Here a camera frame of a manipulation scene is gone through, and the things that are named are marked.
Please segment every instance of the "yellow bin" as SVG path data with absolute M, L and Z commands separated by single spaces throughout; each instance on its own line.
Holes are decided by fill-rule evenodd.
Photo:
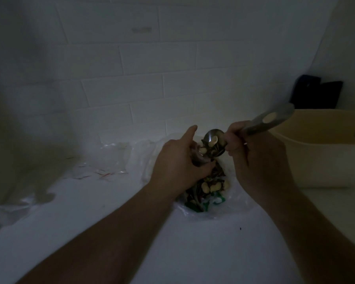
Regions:
M 285 143 L 298 186 L 355 186 L 354 112 L 298 109 L 270 131 Z

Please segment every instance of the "black object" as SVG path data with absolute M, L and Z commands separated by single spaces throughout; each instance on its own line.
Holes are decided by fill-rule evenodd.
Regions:
M 302 75 L 296 81 L 290 102 L 295 109 L 335 109 L 342 81 L 321 84 L 321 78 Z

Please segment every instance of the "person's left hand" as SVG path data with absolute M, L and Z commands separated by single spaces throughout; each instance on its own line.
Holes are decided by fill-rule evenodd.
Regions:
M 215 166 L 209 162 L 201 167 L 192 164 L 190 146 L 197 125 L 191 126 L 179 140 L 169 140 L 159 153 L 149 186 L 166 196 L 175 198 L 201 178 L 208 176 Z

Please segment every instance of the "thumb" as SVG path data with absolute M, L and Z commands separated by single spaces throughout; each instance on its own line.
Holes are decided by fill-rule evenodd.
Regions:
M 229 152 L 229 155 L 233 157 L 235 169 L 247 166 L 245 146 L 242 139 L 234 133 L 227 131 L 225 133 L 225 140 L 227 142 L 225 149 Z
M 216 162 L 208 162 L 203 166 L 197 167 L 197 179 L 207 177 L 212 172 L 212 169 L 216 166 Z

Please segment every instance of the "tiled backsplash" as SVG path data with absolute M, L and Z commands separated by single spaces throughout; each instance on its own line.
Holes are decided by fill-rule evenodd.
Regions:
M 344 81 L 338 108 L 355 110 L 355 0 L 339 0 L 310 72 Z
M 0 0 L 0 98 L 34 159 L 226 129 L 289 99 L 336 2 Z

